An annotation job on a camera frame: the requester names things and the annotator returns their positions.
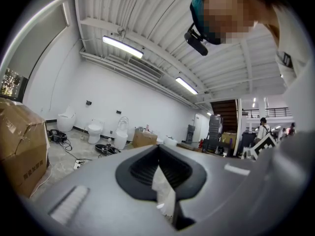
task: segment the gray floor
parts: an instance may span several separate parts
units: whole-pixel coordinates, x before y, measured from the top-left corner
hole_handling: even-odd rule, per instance
[[[47,129],[56,129],[55,123],[47,124]],[[69,132],[66,132],[68,139],[72,145],[71,154],[77,158],[87,158],[92,160],[97,160],[99,153],[95,150],[95,145],[89,144],[87,142],[88,134],[84,134],[81,131],[72,129]],[[107,139],[101,138],[98,144],[107,144]],[[125,149],[130,149],[132,146],[126,146]],[[74,171],[73,166],[75,163],[75,158],[64,151],[64,149],[56,143],[50,143],[50,148],[48,149],[48,156],[50,164],[52,165],[52,172],[50,168],[47,170],[46,174],[42,179],[47,179],[51,172],[50,178],[41,185],[38,190],[32,195],[31,200],[36,200],[41,194],[45,192],[47,188],[52,186],[54,183],[63,179],[66,175]]]

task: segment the railing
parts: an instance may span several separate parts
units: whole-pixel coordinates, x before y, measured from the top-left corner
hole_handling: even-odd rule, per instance
[[[259,109],[245,109],[243,113],[247,113],[247,118],[260,118]],[[289,108],[266,108],[266,118],[286,116],[292,116]]]

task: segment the red object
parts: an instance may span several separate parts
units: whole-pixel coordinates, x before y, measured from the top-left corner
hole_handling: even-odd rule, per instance
[[[201,139],[199,143],[199,148],[202,148],[202,144],[203,144],[203,140]]]

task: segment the wooden stair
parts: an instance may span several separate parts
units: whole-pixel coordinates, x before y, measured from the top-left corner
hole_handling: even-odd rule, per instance
[[[212,102],[212,110],[215,115],[223,117],[223,131],[222,132],[237,132],[237,116],[235,100],[226,100]]]

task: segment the shirt sleeve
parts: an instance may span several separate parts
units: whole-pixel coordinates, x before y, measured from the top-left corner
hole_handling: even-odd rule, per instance
[[[257,135],[257,138],[259,139],[262,139],[262,132],[263,132],[263,126],[259,126],[259,132],[258,132],[258,135]]]

